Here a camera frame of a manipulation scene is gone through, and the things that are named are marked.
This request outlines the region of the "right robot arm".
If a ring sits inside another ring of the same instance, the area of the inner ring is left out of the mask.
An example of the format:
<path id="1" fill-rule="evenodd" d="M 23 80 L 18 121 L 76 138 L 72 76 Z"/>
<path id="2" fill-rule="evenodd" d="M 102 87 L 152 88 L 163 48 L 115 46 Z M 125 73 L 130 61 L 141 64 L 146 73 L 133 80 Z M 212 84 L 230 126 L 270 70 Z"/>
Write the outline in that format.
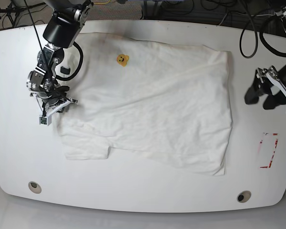
<path id="1" fill-rule="evenodd" d="M 37 101 L 42 101 L 40 124 L 49 125 L 54 113 L 63 113 L 65 107 L 78 103 L 77 100 L 67 97 L 70 88 L 60 85 L 59 82 L 72 80 L 82 67 L 84 54 L 75 39 L 85 25 L 93 2 L 90 0 L 47 0 L 45 4 L 53 9 L 52 17 L 43 32 L 43 38 L 47 43 L 40 47 L 37 66 L 29 73 L 26 86 L 31 96 Z M 55 69 L 64 59 L 64 50 L 70 47 L 78 50 L 79 63 L 73 73 L 61 77 Z"/>

